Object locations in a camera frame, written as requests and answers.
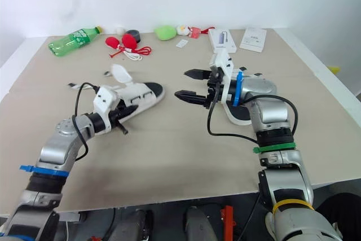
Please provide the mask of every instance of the green plastic bottle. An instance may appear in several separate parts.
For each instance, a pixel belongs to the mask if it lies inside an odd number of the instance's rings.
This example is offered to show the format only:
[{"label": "green plastic bottle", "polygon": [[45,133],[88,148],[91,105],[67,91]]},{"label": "green plastic bottle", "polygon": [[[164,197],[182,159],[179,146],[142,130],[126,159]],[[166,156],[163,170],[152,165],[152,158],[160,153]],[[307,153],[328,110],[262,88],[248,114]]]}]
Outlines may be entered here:
[{"label": "green plastic bottle", "polygon": [[67,53],[90,43],[101,32],[101,27],[82,28],[60,40],[49,43],[48,47],[54,55],[64,56]]}]

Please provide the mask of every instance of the tabletop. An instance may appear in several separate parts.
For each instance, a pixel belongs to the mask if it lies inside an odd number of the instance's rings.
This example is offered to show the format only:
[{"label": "tabletop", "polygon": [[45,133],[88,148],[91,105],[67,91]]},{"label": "tabletop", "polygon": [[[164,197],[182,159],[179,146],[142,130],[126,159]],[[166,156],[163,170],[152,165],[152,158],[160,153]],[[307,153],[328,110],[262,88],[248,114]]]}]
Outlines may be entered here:
[{"label": "tabletop", "polygon": [[[244,30],[231,33],[237,44]],[[189,43],[180,49],[175,45],[184,37],[159,41],[153,33],[142,34],[139,46],[153,51],[138,62],[123,54],[111,59],[108,54],[113,50],[105,45],[106,37],[100,35],[64,57],[50,52],[47,44],[57,37],[49,37],[1,101],[0,214],[11,212],[27,185],[30,174],[19,166],[33,165],[55,125],[73,114],[77,92],[67,84],[119,85],[103,76],[112,63],[123,65],[137,82],[160,83],[165,97],[124,123],[128,135],[115,129],[88,141],[89,154],[75,163],[58,211],[257,191],[262,167],[252,153],[254,143],[210,136],[208,110],[174,96],[182,89],[206,94],[206,81],[183,72],[208,69],[213,53],[207,35],[187,37]],[[361,177],[361,128],[274,30],[267,31],[262,53],[238,49],[231,56],[235,67],[261,72],[277,85],[279,95],[296,105],[300,119],[295,142],[313,185]],[[93,91],[83,91],[79,112],[91,112],[93,98]],[[255,137],[252,126],[232,124],[220,104],[213,113],[212,129]]]}]

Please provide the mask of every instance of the white paper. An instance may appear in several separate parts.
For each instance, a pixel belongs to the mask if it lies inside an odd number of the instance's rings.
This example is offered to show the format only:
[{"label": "white paper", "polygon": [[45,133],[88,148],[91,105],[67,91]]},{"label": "white paper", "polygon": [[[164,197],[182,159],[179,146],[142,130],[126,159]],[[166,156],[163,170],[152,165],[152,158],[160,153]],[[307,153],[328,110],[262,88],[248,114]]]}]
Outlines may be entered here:
[{"label": "white paper", "polygon": [[182,48],[187,43],[188,43],[188,40],[182,39],[180,42],[177,43],[176,47]]},{"label": "white paper", "polygon": [[266,33],[267,31],[265,29],[247,28],[239,47],[255,52],[262,52],[265,46]]}]

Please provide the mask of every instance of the red string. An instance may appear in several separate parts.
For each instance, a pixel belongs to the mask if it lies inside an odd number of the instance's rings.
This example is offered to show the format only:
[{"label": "red string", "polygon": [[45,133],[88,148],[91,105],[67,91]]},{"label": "red string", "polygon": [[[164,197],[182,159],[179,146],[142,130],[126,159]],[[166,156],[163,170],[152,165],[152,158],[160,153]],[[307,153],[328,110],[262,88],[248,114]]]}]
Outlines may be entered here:
[{"label": "red string", "polygon": [[202,34],[208,34],[208,30],[209,30],[209,29],[215,29],[215,27],[210,27],[210,28],[201,30],[201,33],[202,33]]},{"label": "red string", "polygon": [[115,54],[111,55],[109,54],[109,56],[112,58],[116,55],[118,55],[119,53],[122,53],[124,51],[127,51],[127,52],[132,52],[132,53],[137,53],[137,54],[140,54],[140,55],[144,55],[144,56],[147,56],[149,55],[151,52],[152,52],[152,49],[149,47],[149,46],[145,46],[145,47],[142,47],[140,49],[129,49],[129,48],[125,48],[123,46],[119,46],[119,51],[116,52]]}]

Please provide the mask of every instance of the black tape roll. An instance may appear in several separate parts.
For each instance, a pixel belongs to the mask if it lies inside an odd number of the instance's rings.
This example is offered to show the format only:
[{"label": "black tape roll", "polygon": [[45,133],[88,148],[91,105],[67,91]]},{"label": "black tape roll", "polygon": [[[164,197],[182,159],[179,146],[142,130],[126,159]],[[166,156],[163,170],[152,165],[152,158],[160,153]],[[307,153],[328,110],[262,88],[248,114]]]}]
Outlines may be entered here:
[{"label": "black tape roll", "polygon": [[131,30],[128,30],[126,33],[132,35],[135,40],[137,41],[137,43],[140,42],[140,34],[139,34],[139,31],[135,30],[135,29],[131,29]]}]

